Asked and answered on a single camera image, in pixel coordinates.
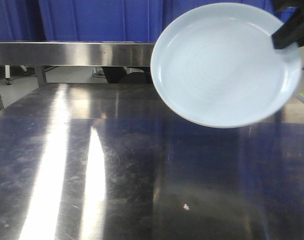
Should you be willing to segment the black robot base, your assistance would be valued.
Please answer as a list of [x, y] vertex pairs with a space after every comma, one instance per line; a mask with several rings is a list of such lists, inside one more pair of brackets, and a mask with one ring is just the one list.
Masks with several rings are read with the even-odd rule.
[[125, 67], [103, 66], [105, 78], [109, 84], [152, 84], [150, 67], [135, 67], [142, 72], [127, 73]]

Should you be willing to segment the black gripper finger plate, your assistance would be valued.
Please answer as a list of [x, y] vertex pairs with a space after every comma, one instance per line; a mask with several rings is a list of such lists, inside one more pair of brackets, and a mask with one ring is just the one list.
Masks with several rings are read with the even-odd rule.
[[282, 50], [293, 43], [304, 47], [304, 0], [274, 0], [272, 4], [276, 12], [296, 8], [293, 15], [272, 34], [274, 48]]

